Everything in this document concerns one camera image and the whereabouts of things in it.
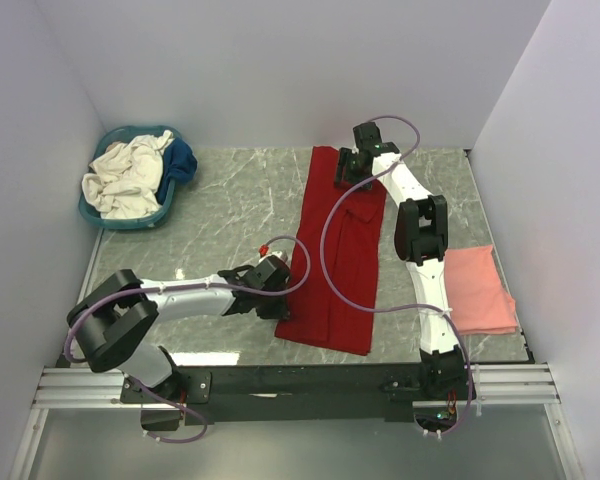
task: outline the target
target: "cable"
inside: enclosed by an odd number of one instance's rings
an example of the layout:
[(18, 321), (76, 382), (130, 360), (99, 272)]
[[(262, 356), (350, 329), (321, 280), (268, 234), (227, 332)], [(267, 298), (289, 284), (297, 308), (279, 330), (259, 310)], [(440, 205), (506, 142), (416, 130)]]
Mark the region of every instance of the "cable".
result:
[[(187, 283), (187, 284), (182, 284), (182, 285), (172, 285), (172, 286), (167, 286), (166, 288), (162, 289), (162, 292), (196, 290), (196, 289), (200, 289), (200, 288), (209, 288), (209, 287), (226, 288), (229, 290), (240, 290), (242, 292), (253, 293), (256, 295), (262, 295), (262, 296), (266, 296), (266, 297), (280, 297), (280, 296), (288, 295), (289, 293), (295, 292), (302, 285), (304, 285), (304, 283), (307, 281), (307, 278), (309, 278), (309, 272), (311, 271), (311, 258), (309, 257), (309, 251), (307, 250), (307, 247), (304, 245), (304, 243), (302, 243), (301, 240), (297, 239), (296, 237), (294, 237), (292, 235), (278, 235), (276, 237), (273, 237), (269, 241), (267, 241), (265, 243), (265, 245), (270, 245), (273, 242), (278, 241), (278, 240), (292, 240), (302, 249), (302, 252), (304, 253), (305, 258), (307, 259), (307, 269), (305, 270), (303, 277), (300, 279), (300, 281), (297, 284), (295, 284), (291, 288), (288, 288), (286, 290), (277, 291), (277, 292), (266, 292), (266, 291), (262, 291), (262, 290), (257, 290), (255, 288), (243, 287), (240, 285), (230, 285), (227, 283), (212, 282), (209, 284), (207, 284), (207, 283)], [(111, 294), (111, 295), (97, 301), (96, 303), (91, 305), (89, 308), (87, 308), (84, 312), (82, 312), (80, 314), (80, 317), (78, 317), (78, 320), (76, 320), (76, 322), (73, 324), (73, 326), (69, 329), (69, 333), (67, 334), (67, 338), (64, 342), (64, 356), (67, 358), (67, 360), (70, 363), (83, 363), (86, 361), (86, 359), (84, 359), (84, 358), (76, 358), (73, 356), (73, 354), (71, 353), (71, 344), (72, 344), (74, 338), (76, 337), (76, 334), (80, 330), (80, 328), (82, 328), (82, 325), (84, 325), (84, 322), (86, 322), (87, 319), (94, 312), (96, 312), (100, 308), (104, 307), (105, 305), (107, 305), (111, 302), (114, 302), (116, 300), (119, 300), (121, 298), (129, 297), (131, 295), (137, 295), (137, 294), (141, 294), (141, 293), (142, 294), (150, 294), (150, 293), (160, 293), (160, 292), (161, 292), (161, 287), (132, 288), (130, 290), (123, 290), (121, 292), (116, 292), (114, 294)], [(194, 442), (196, 440), (199, 440), (205, 435), (205, 433), (207, 432), (208, 426), (209, 426), (209, 422), (204, 417), (204, 415), (202, 415), (201, 413), (196, 412), (195, 410), (188, 408), (184, 405), (180, 405), (180, 404), (172, 402), (171, 400), (168, 400), (164, 397), (161, 397), (160, 395), (157, 395), (156, 393), (152, 392), (149, 389), (149, 387), (144, 385), (137, 378), (133, 378), (133, 377), (129, 377), (129, 378), (138, 386), (138, 388), (140, 388), (140, 390), (142, 390), (146, 395), (150, 396), (157, 402), (164, 403), (166, 405), (175, 407), (185, 414), (188, 413), (190, 415), (193, 415), (194, 417), (196, 417), (198, 420), (200, 420), (202, 422), (202, 431), (200, 431), (200, 433), (198, 433), (197, 435), (194, 435), (193, 437), (183, 438), (183, 439), (173, 439), (173, 438), (159, 437), (155, 433), (147, 432), (148, 436), (156, 439), (157, 441), (164, 442), (164, 443), (189, 443), (189, 442)]]
[[(359, 183), (356, 183), (354, 186), (349, 188), (349, 190), (347, 190), (342, 195), (342, 197), (340, 197), (338, 199), (338, 201), (335, 203), (335, 205), (331, 209), (331, 212), (329, 212), (329, 215), (327, 216), (327, 220), (326, 220), (324, 226), (322, 227), (322, 234), (320, 236), (320, 266), (322, 267), (322, 273), (324, 274), (324, 278), (327, 281), (329, 288), (331, 288), (333, 293), (335, 293), (338, 296), (338, 298), (340, 298), (340, 300), (342, 300), (344, 303), (346, 303), (347, 305), (349, 305), (353, 308), (362, 310), (363, 312), (369, 312), (369, 313), (389, 313), (389, 312), (397, 312), (399, 310), (409, 310), (409, 309), (414, 309), (414, 308), (428, 309), (428, 310), (433, 310), (433, 311), (439, 313), (447, 321), (447, 323), (451, 327), (451, 330), (453, 330), (453, 334), (458, 339), (458, 344), (460, 345), (460, 349), (462, 350), (462, 355), (464, 356), (465, 368), (467, 370), (467, 377), (468, 377), (468, 397), (467, 397), (466, 408), (463, 410), (462, 415), (460, 415), (458, 417), (458, 420), (455, 423), (455, 425), (450, 427), (448, 430), (445, 430), (444, 432), (442, 432), (442, 434), (444, 435), (444, 434), (452, 432), (460, 424), (462, 424), (464, 422), (465, 417), (469, 413), (469, 407), (471, 406), (471, 401), (472, 401), (471, 397), (473, 397), (473, 377), (471, 375), (471, 361), (469, 359), (469, 352), (468, 352), (464, 342), (462, 341), (462, 338), (460, 337), (460, 332), (458, 332), (458, 329), (451, 321), (451, 317), (449, 317), (449, 315), (441, 308), (436, 307), (435, 305), (429, 305), (426, 303), (412, 303), (412, 304), (406, 304), (406, 305), (399, 305), (396, 307), (385, 307), (385, 308), (370, 308), (370, 307), (365, 307), (364, 305), (359, 305), (359, 304), (349, 300), (347, 297), (344, 296), (344, 294), (342, 292), (340, 292), (340, 290), (338, 290), (338, 288), (333, 283), (333, 280), (329, 276), (329, 271), (327, 269), (327, 264), (325, 261), (324, 245), (325, 245), (326, 238), (327, 238), (327, 231), (329, 230), (329, 225), (331, 224), (331, 221), (333, 220), (333, 216), (335, 215), (335, 213), (338, 210), (338, 208), (340, 207), (340, 205), (342, 205), (342, 203), (347, 199), (347, 197), (349, 197), (349, 195), (351, 195), (353, 192), (355, 192), (357, 189), (359, 189), (363, 185), (366, 185), (367, 183), (373, 182), (374, 180), (377, 180), (380, 177), (391, 173), (400, 164), (400, 162), (402, 160), (404, 160), (409, 155), (411, 155), (411, 153), (413, 153), (413, 151), (416, 148), (418, 148), (418, 145), (420, 145), (420, 132), (418, 131), (418, 128), (413, 123), (411, 123), (409, 120), (407, 120), (406, 118), (399, 117), (397, 115), (380, 115), (380, 116), (374, 117), (368, 121), (373, 122), (375, 120), (381, 120), (384, 118), (400, 120), (401, 122), (404, 122), (407, 125), (409, 125), (409, 127), (411, 127), (411, 129), (416, 134), (416, 141), (414, 142), (413, 146), (411, 148), (409, 148), (406, 152), (404, 152), (402, 155), (400, 155), (400, 157), (389, 168), (387, 168), (386, 170), (383, 170), (382, 172), (380, 172), (376, 175), (372, 175), (371, 177), (366, 178)], [(436, 436), (436, 434), (433, 432), (430, 432), (430, 435)]]

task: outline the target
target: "white wall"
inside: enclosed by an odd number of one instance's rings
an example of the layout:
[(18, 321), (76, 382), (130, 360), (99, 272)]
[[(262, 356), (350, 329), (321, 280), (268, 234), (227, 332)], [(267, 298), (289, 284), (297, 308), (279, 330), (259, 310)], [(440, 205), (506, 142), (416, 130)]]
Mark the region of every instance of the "white wall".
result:
[[(38, 0), (107, 128), (196, 144), (349, 144), (403, 114), (472, 147), (548, 0)], [(387, 138), (409, 141), (399, 125)]]
[(102, 125), (33, 2), (0, 0), (0, 478), (94, 240), (79, 179)]
[(551, 2), (471, 159), (531, 347), (600, 478), (600, 1)]

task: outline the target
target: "white cloth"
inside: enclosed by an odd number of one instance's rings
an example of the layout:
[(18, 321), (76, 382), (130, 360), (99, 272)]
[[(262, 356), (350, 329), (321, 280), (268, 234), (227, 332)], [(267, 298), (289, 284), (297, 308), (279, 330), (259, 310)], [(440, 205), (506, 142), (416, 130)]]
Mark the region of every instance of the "white cloth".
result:
[(161, 137), (139, 135), (120, 143), (89, 165), (95, 173), (82, 178), (82, 192), (104, 219), (142, 218), (160, 209), (155, 193), (162, 178), (162, 155), (173, 132)]

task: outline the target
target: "red cloth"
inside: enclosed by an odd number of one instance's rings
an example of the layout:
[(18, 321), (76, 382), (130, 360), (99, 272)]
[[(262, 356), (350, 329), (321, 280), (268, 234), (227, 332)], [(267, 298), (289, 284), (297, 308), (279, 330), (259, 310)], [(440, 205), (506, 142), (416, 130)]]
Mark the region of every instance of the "red cloth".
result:
[[(297, 237), (311, 256), (307, 283), (289, 295), (291, 319), (279, 322), (276, 337), (316, 347), (366, 355), (371, 350), (373, 314), (348, 306), (329, 288), (320, 267), (320, 235), (329, 212), (346, 189), (333, 178), (338, 152), (314, 147), (304, 192)], [(376, 303), (378, 241), (386, 190), (374, 182), (371, 191), (350, 195), (333, 217), (325, 242), (325, 261), (338, 289), (364, 306)], [(299, 247), (293, 250), (291, 278), (299, 280), (306, 260)]]

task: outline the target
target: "table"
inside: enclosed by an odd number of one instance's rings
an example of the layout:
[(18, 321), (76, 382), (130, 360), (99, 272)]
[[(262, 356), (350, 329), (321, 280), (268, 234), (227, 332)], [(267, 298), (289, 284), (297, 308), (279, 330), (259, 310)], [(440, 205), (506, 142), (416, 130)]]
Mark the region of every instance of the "table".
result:
[[(258, 259), (269, 238), (295, 234), (311, 148), (196, 149), (199, 170), (176, 191), (168, 221), (143, 231), (105, 231), (88, 273), (91, 290), (114, 271), (131, 268), (140, 278), (195, 279)], [(418, 150), (407, 164), (449, 208), (449, 247), (493, 243), (469, 162), (461, 149)], [(377, 306), (415, 301), (411, 279), (394, 251), (397, 208), (387, 197), (379, 245)], [(291, 253), (293, 245), (281, 245)], [(274, 337), (275, 322), (255, 312), (198, 316), (152, 327), (147, 339), (183, 365), (307, 365), (419, 362), (420, 322), (414, 311), (377, 314), (366, 357)], [(521, 331), (465, 337), (474, 362), (526, 362)]]

